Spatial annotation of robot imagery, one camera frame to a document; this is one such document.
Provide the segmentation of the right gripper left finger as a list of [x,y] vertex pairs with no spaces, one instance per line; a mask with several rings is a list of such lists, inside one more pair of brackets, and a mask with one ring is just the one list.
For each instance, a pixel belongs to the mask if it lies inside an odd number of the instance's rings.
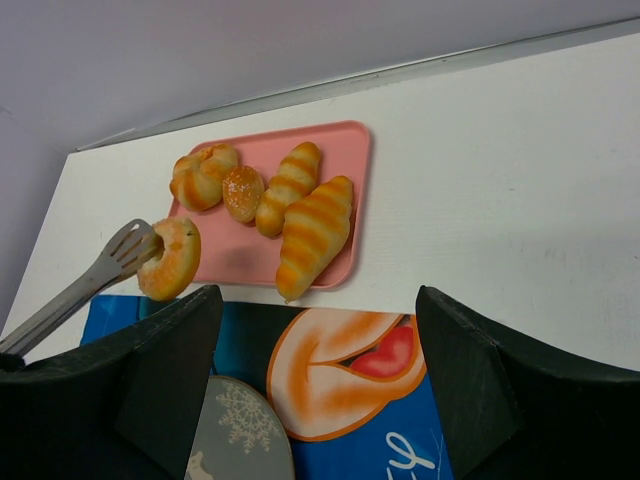
[[183,478],[222,313],[209,285],[67,352],[3,354],[2,478]]

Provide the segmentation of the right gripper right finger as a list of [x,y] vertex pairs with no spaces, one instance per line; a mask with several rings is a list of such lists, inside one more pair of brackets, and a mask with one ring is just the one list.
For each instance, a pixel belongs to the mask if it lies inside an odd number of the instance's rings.
[[636,479],[639,374],[423,286],[416,315],[457,479]]

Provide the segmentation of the sugared ring donut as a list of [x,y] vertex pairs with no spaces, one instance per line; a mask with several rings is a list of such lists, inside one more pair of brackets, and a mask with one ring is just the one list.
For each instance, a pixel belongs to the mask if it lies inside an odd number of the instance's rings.
[[193,281],[201,258],[201,236],[187,217],[168,217],[153,224],[157,254],[137,271],[141,292],[154,301],[179,296]]

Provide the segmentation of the silver metal tongs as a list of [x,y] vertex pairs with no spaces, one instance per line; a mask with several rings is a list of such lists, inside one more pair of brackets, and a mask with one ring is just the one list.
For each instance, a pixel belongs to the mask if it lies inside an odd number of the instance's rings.
[[128,222],[78,279],[1,341],[1,352],[26,355],[93,297],[135,275],[158,250],[158,236],[149,223],[141,219]]

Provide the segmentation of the grey reindeer plate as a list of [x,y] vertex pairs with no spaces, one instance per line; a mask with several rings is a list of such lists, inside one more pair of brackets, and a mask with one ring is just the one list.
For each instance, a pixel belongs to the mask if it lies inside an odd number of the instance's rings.
[[264,396],[231,377],[209,378],[185,477],[216,480],[296,477],[289,439]]

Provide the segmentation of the blue cartoon placemat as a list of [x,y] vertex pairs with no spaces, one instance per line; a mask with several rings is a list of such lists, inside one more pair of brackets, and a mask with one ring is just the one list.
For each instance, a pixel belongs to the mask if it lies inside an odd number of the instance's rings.
[[300,479],[453,475],[413,314],[228,302],[211,370],[269,401]]

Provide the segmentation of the pink rectangular tray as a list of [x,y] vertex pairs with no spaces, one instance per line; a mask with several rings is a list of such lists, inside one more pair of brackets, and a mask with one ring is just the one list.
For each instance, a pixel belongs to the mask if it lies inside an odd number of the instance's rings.
[[357,250],[369,150],[368,129],[343,121],[209,142],[180,158],[174,192],[195,191],[231,156],[232,173],[252,170],[266,184],[247,223],[224,201],[201,212],[173,203],[171,216],[201,240],[195,282],[274,286],[288,301],[342,283]]

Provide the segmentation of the round pumpkin-shaped bun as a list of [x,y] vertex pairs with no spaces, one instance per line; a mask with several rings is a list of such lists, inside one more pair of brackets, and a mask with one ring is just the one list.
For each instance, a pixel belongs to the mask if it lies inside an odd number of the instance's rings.
[[169,189],[187,210],[202,212],[222,200],[222,183],[239,165],[236,149],[218,143],[179,158],[172,172]]

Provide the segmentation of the small sesame bun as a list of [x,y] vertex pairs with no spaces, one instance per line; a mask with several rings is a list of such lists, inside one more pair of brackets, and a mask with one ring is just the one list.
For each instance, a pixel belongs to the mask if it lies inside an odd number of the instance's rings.
[[260,173],[250,166],[236,166],[224,178],[222,188],[224,205],[231,217],[242,224],[253,221],[264,193]]

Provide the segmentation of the large striped croissant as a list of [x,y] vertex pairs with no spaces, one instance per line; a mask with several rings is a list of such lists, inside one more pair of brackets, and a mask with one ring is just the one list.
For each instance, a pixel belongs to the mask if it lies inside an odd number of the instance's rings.
[[344,248],[352,206],[353,182],[335,176],[287,207],[275,277],[285,302],[301,298]]

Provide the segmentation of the small striped croissant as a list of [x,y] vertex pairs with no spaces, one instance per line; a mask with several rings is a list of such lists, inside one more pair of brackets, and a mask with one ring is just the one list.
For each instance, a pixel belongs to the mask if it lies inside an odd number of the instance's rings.
[[256,212],[255,224],[261,235],[273,238],[281,233],[287,207],[317,186],[321,159],[321,151],[313,142],[299,144],[283,158]]

